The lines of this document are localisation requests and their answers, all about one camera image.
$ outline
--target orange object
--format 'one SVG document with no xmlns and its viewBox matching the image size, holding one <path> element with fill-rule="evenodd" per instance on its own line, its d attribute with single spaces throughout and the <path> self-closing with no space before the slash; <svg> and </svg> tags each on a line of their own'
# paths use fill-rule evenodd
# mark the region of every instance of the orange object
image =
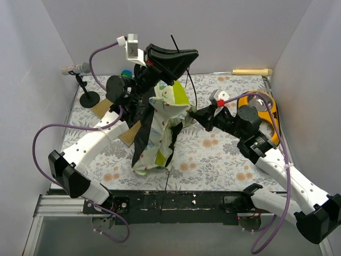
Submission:
<svg viewBox="0 0 341 256">
<path fill-rule="evenodd" d="M 270 110 L 271 110 L 271 113 L 274 117 L 276 126 L 279 130 L 278 109 L 277 109 L 275 99 L 270 94 L 268 94 L 264 91 L 250 91 L 250 92 L 258 92 L 258 93 L 262 94 L 262 96 L 266 100 L 266 104 L 268 104 L 268 106 L 270 107 Z M 274 134 L 271 138 L 271 141 L 277 146 L 279 144 L 279 138 L 277 136 L 277 133 L 275 132 L 274 126 L 273 126 L 271 118 L 270 118 L 270 114 L 267 111 L 267 108 L 265 106 L 264 101 L 260 97 L 257 97 L 255 95 L 250 95 L 250 96 L 245 96 L 243 98 L 240 98 L 238 100 L 237 108 L 240 108 L 241 106 L 244 106 L 244 105 L 254 106 L 258 111 L 258 116 L 262 120 L 267 121 L 269 124 L 271 124 L 273 131 L 274 131 Z"/>
</svg>

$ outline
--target gray floor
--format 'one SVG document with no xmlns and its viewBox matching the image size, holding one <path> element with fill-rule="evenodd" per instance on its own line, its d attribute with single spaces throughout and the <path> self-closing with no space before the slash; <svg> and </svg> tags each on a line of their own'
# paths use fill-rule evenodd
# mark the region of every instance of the gray floor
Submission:
<svg viewBox="0 0 341 256">
<path fill-rule="evenodd" d="M 267 223 L 271 217 L 263 217 Z M 259 233 L 221 224 L 143 224 L 131 225 L 131 236 L 118 244 L 94 233 L 89 217 L 45 217 L 35 256 L 39 255 L 251 255 Z M 123 238 L 124 226 L 113 227 L 112 235 Z M 286 222 L 275 239 L 259 255 L 322 255 Z"/>
</svg>

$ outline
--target patterned cloth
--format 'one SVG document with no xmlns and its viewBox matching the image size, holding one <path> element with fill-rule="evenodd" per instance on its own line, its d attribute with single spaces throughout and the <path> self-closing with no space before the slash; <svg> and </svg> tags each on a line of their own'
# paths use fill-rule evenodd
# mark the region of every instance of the patterned cloth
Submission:
<svg viewBox="0 0 341 256">
<path fill-rule="evenodd" d="M 105 85 L 109 76 L 100 76 Z M 198 96 L 198 109 L 210 104 L 209 96 L 221 88 L 230 97 L 236 97 L 251 90 L 265 90 L 261 76 L 233 76 L 230 74 L 192 75 Z M 105 92 L 96 84 L 92 77 L 85 77 L 87 89 L 99 93 L 101 99 Z M 185 86 L 186 76 L 178 80 Z M 188 79 L 186 93 L 192 104 L 195 104 L 194 92 Z M 99 119 L 91 109 L 83 108 L 79 98 L 71 113 L 70 124 L 93 126 Z M 236 102 L 227 104 L 232 115 L 236 114 Z M 271 136 L 271 128 L 262 125 L 261 130 Z M 85 134 L 84 131 L 67 129 L 62 148 L 74 144 Z M 203 130 L 198 123 L 184 128 L 177 138 L 170 169 L 167 190 L 233 190 L 240 191 L 258 183 L 273 191 L 284 189 L 264 171 L 245 159 L 237 149 L 238 140 L 218 129 L 211 133 Z M 119 139 L 114 140 L 89 165 L 87 175 L 96 179 L 109 189 L 143 189 L 164 190 L 168 172 L 155 170 L 147 176 L 132 171 L 131 162 L 134 145 L 127 148 Z"/>
</svg>

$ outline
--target round black base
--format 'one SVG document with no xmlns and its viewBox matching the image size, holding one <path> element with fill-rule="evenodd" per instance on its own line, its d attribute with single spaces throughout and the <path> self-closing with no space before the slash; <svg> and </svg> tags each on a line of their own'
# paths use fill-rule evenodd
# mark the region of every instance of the round black base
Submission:
<svg viewBox="0 0 341 256">
<path fill-rule="evenodd" d="M 88 98 L 85 93 L 80 96 L 79 102 L 84 108 L 92 108 L 96 106 L 98 102 L 100 102 L 100 96 L 96 92 L 88 92 L 90 98 Z"/>
</svg>

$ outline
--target floral pattern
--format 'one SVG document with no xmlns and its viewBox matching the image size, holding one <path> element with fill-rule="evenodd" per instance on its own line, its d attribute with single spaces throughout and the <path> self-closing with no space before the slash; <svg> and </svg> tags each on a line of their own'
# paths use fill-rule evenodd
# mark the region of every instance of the floral pattern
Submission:
<svg viewBox="0 0 341 256">
<path fill-rule="evenodd" d="M 105 85 L 109 76 L 99 76 Z M 210 104 L 209 96 L 221 88 L 229 96 L 236 97 L 251 90 L 265 90 L 260 76 L 233 76 L 231 74 L 192 75 L 197 91 L 198 109 Z M 101 99 L 105 92 L 92 77 L 85 77 L 87 89 L 99 93 Z M 179 82 L 185 86 L 186 76 Z M 195 103 L 194 91 L 190 80 L 186 92 L 192 104 Z M 78 92 L 73 107 L 70 124 L 78 126 L 94 126 L 99 119 L 91 109 L 83 108 Z M 226 105 L 235 115 L 236 102 Z M 261 130 L 272 135 L 271 127 L 262 124 Z M 66 129 L 62 148 L 65 149 L 79 140 L 86 132 Z M 169 167 L 167 190 L 243 190 L 252 183 L 259 183 L 271 191 L 284 189 L 267 173 L 257 168 L 244 158 L 237 149 L 238 140 L 216 128 L 206 132 L 198 123 L 184 128 L 177 138 L 174 156 Z M 119 139 L 114 140 L 89 165 L 86 175 L 100 181 L 109 189 L 156 189 L 164 190 L 168 171 L 155 169 L 149 175 L 141 176 L 132 171 L 131 161 L 134 145 L 127 148 Z"/>
</svg>

